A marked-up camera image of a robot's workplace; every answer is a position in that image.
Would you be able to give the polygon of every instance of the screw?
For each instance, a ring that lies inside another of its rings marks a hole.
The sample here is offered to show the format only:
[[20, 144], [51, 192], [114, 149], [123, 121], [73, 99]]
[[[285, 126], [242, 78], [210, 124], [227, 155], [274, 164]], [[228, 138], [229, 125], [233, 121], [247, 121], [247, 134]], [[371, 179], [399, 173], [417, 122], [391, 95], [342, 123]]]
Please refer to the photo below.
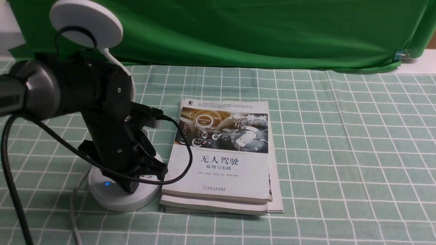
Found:
[[124, 122], [125, 122], [125, 123], [128, 123], [131, 119], [132, 119], [131, 116], [127, 116], [127, 117], [124, 119]]

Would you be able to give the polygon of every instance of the book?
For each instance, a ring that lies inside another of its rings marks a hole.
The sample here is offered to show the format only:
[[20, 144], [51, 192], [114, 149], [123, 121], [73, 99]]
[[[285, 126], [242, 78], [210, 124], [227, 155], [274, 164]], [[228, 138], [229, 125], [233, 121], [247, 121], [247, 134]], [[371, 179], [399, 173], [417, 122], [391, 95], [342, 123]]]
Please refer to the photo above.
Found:
[[165, 180], [174, 179], [189, 160], [191, 169], [162, 193], [222, 201], [267, 204], [269, 200], [268, 102], [201, 101], [181, 103], [179, 125]]
[[210, 199], [196, 199], [186, 197], [173, 197], [162, 195], [161, 204], [165, 205], [167, 213], [212, 213], [230, 212], [248, 215], [264, 215], [265, 213], [283, 213], [283, 202], [280, 191], [279, 175], [277, 172], [276, 154], [274, 142], [268, 145], [269, 157], [269, 200], [265, 207], [264, 204], [244, 204], [235, 202], [221, 202]]

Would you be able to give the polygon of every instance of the table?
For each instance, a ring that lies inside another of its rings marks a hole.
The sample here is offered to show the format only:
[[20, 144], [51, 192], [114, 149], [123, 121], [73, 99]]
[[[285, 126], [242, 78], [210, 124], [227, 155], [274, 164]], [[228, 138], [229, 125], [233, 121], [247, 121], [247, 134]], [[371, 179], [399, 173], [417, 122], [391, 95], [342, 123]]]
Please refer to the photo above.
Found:
[[[11, 63], [0, 63], [3, 72]], [[436, 75], [134, 66], [137, 102], [177, 117], [182, 98], [266, 100], [285, 212], [166, 214], [156, 199], [133, 213], [76, 200], [85, 244], [406, 245], [436, 243]], [[80, 115], [46, 121], [74, 146]], [[175, 128], [150, 131], [167, 162]], [[73, 245], [68, 202], [89, 164], [29, 122], [10, 136], [11, 168], [34, 240]], [[23, 242], [0, 177], [0, 244]]]

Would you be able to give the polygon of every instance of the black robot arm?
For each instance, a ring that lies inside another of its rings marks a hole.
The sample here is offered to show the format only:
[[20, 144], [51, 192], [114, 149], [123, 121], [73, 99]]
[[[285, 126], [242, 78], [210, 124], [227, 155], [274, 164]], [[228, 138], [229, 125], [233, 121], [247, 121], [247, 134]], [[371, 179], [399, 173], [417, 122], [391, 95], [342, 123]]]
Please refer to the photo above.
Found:
[[[125, 176], [156, 175], [163, 180], [167, 166], [155, 159], [156, 151], [141, 131], [144, 126], [156, 128], [163, 112], [131, 102], [130, 79], [110, 63], [79, 56], [59, 61], [39, 54], [0, 76], [0, 88], [12, 88], [7, 93], [0, 90], [0, 102], [7, 102], [0, 103], [0, 116], [20, 111], [44, 120], [80, 112], [92, 141], [85, 140], [79, 151]], [[139, 185], [106, 171], [102, 174], [129, 194]]]

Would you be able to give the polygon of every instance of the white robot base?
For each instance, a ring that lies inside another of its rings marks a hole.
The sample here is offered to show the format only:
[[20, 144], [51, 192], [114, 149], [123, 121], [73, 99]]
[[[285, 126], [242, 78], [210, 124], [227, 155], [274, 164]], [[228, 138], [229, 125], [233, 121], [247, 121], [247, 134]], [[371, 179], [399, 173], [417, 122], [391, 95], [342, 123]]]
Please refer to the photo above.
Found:
[[[159, 154], [156, 159], [162, 161]], [[154, 175], [141, 176], [141, 179], [159, 181]], [[95, 200], [104, 208], [116, 212], [132, 212], [152, 202], [160, 191], [160, 185], [140, 183], [133, 194], [128, 194], [113, 180], [103, 176], [97, 167], [92, 167], [88, 176], [89, 189]]]

